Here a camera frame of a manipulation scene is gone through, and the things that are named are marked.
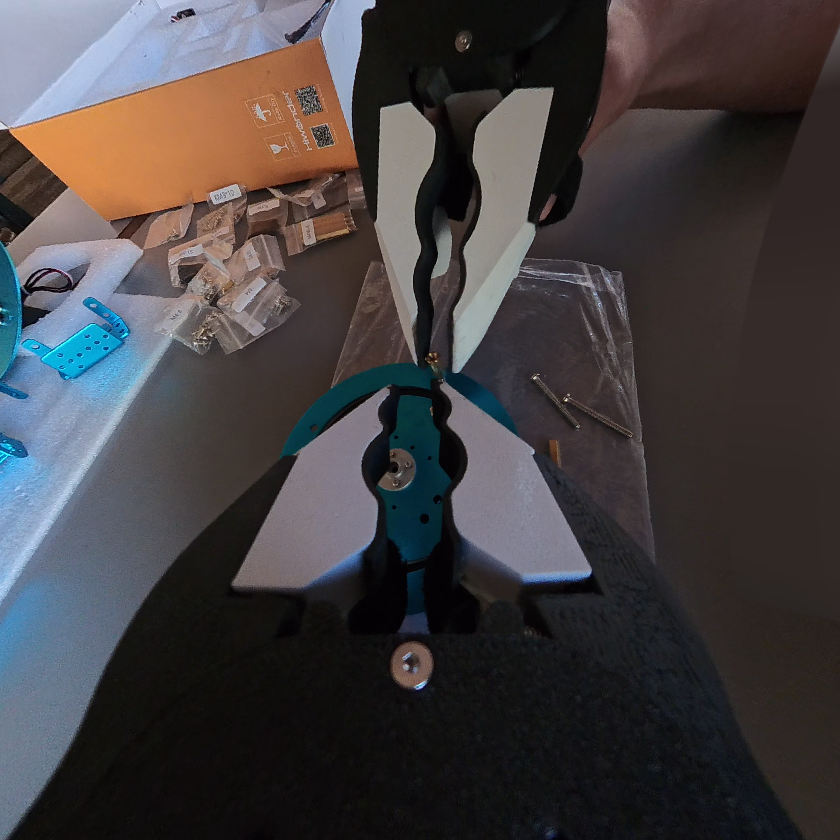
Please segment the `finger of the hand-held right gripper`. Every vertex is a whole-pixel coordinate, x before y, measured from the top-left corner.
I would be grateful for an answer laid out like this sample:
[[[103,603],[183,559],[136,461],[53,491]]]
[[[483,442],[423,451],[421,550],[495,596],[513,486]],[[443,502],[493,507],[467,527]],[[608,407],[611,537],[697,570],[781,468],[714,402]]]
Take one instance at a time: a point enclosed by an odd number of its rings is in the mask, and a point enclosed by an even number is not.
[[[476,127],[471,163],[478,193],[452,311],[454,372],[486,335],[536,234],[529,212],[552,98],[551,87],[517,89]]]
[[[410,101],[380,112],[375,231],[396,311],[414,362],[424,363],[433,323],[430,282],[438,261],[434,199],[423,183],[436,132]]]

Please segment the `person's right forearm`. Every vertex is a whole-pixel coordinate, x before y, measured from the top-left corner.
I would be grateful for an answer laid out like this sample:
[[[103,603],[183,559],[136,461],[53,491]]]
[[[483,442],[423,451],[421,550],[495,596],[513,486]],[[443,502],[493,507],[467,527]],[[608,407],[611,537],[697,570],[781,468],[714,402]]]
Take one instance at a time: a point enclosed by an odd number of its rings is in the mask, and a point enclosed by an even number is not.
[[[838,21],[838,1],[611,2],[581,151],[629,109],[804,110]]]

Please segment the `clear plastic bag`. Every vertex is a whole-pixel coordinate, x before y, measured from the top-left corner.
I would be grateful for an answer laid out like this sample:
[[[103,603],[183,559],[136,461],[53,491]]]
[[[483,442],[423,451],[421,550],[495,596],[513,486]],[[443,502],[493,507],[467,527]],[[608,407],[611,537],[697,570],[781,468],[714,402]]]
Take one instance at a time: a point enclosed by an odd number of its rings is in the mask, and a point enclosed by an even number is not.
[[[526,259],[463,370],[507,410],[539,454],[560,442],[562,469],[653,559],[634,345],[622,275],[559,259]],[[574,399],[633,430],[625,437],[565,404],[574,430],[530,380],[541,374]]]

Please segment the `teal round plate with servo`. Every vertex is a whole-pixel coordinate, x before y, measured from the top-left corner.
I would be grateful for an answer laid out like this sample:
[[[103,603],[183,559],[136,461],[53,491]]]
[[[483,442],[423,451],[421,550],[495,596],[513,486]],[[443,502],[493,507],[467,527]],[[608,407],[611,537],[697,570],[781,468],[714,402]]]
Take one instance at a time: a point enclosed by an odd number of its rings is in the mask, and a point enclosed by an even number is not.
[[[22,305],[14,263],[1,245],[1,377],[14,362],[25,322],[34,323],[47,314],[47,310]]]

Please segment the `pile of small hardware bags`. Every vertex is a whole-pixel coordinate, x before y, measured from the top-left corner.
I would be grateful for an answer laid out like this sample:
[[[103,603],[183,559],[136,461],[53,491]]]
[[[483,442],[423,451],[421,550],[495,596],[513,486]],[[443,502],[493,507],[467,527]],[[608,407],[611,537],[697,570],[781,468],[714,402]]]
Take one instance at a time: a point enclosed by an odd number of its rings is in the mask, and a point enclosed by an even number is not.
[[[248,204],[245,189],[196,222],[196,237],[169,250],[171,283],[184,294],[167,304],[155,330],[197,354],[214,344],[231,354],[274,331],[300,303],[281,283],[283,255],[298,256],[356,230],[365,209],[358,170],[271,187]]]

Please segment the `grey desk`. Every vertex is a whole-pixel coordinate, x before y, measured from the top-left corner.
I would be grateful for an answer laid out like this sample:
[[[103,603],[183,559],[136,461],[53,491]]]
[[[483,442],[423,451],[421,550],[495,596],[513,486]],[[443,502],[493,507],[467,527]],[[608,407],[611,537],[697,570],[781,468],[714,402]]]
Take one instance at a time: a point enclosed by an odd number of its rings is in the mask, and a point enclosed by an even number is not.
[[[723,500],[743,311],[795,115],[630,112],[588,153],[566,222],[530,256],[623,274],[655,558],[710,641],[742,638]],[[246,350],[175,344],[2,609],[2,671],[86,673],[175,556],[277,459],[339,362],[362,279],[360,232],[293,259],[301,309]]]

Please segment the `blue perforated U bracket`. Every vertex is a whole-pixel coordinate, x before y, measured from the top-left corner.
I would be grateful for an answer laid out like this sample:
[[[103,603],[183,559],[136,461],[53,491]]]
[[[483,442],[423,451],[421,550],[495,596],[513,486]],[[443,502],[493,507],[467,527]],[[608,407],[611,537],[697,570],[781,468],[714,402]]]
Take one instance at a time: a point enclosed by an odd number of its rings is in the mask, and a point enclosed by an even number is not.
[[[64,380],[78,378],[94,364],[123,346],[130,335],[126,322],[100,300],[87,297],[82,303],[104,323],[88,324],[54,349],[34,339],[22,342],[24,349],[38,356],[43,364],[57,371]]]

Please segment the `blue round rotating base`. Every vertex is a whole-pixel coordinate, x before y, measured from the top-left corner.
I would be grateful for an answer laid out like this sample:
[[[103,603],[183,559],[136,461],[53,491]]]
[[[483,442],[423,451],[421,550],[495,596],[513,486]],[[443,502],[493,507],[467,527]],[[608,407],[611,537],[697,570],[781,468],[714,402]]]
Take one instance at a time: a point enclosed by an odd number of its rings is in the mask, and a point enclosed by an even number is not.
[[[405,488],[396,489],[394,481],[402,477],[391,466],[377,490],[385,501],[388,537],[399,549],[407,572],[402,633],[428,631],[423,593],[425,560],[440,540],[443,495],[450,482],[438,463],[440,433],[432,415],[431,381],[429,369],[411,363],[384,364],[352,375],[303,414],[281,451],[282,456],[295,455],[372,393],[388,385],[400,388],[402,395],[390,448],[402,450],[404,461],[413,459],[415,475]]]

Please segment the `white foam sheet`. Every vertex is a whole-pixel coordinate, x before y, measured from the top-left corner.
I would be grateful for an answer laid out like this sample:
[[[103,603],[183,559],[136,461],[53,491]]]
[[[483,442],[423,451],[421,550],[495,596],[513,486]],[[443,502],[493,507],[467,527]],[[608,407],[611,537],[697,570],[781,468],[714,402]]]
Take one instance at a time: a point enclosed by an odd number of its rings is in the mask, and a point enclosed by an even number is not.
[[[2,597],[170,344],[156,331],[167,299],[115,294],[107,305],[128,323],[130,336],[88,372],[64,381],[30,353],[21,353],[10,371],[11,384],[28,399],[2,396],[1,428],[28,456],[1,468]]]

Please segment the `long metal screw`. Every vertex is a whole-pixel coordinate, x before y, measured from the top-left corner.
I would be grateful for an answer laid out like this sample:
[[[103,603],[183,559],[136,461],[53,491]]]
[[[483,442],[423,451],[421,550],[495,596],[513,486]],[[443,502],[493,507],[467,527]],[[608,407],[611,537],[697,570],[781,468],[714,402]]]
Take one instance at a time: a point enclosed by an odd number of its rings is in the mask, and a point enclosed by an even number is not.
[[[612,420],[608,416],[596,411],[593,408],[588,407],[587,405],[579,402],[578,400],[574,399],[570,394],[565,395],[562,398],[562,402],[572,406],[573,408],[577,409],[579,412],[587,415],[588,417],[596,420],[597,422],[611,428],[613,431],[627,437],[627,438],[634,438],[634,431],[619,424],[618,422]]]
[[[552,403],[552,405],[558,410],[561,414],[563,419],[572,426],[574,430],[580,430],[581,426],[578,421],[574,418],[571,412],[566,407],[564,400],[560,399],[543,381],[541,374],[533,374],[530,377],[530,380],[533,384],[535,384],[542,394],[546,396],[546,398]]]

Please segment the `white foam block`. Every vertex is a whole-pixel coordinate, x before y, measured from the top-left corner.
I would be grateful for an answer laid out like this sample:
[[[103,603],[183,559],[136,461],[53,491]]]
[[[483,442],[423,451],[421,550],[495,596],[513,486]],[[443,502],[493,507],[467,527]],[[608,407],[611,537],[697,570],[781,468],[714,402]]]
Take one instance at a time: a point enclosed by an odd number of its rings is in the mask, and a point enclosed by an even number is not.
[[[41,246],[17,267],[18,279],[24,284],[36,270],[47,267],[70,272],[87,266],[74,290],[63,294],[39,291],[29,298],[36,308],[69,312],[85,298],[107,302],[142,254],[140,247],[120,238]]]

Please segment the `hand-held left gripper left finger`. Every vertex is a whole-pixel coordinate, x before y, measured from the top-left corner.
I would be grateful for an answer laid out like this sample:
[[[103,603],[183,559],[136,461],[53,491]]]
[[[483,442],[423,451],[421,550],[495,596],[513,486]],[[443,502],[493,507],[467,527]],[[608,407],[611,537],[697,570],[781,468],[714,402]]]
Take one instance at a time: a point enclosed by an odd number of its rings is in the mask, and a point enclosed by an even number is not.
[[[398,629],[398,552],[377,484],[398,388],[385,387],[305,445],[233,579],[237,592],[329,601],[355,632]]]

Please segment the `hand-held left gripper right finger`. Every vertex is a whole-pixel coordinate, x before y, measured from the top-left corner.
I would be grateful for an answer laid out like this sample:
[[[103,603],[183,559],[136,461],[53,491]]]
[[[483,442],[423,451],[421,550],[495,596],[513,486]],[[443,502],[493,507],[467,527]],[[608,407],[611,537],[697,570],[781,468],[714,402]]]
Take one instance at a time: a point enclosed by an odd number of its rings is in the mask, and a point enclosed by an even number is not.
[[[478,595],[516,603],[591,577],[528,444],[452,387],[434,388],[434,423],[451,479],[434,550],[434,633],[473,631]]]

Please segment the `orange cardboard box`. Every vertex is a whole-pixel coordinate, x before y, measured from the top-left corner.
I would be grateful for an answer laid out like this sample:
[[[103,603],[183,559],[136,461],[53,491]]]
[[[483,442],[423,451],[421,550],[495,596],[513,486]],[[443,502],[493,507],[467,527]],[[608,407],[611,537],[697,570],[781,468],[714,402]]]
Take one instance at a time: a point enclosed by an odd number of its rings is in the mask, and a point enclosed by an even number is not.
[[[356,167],[373,2],[2,2],[2,122],[102,217]]]

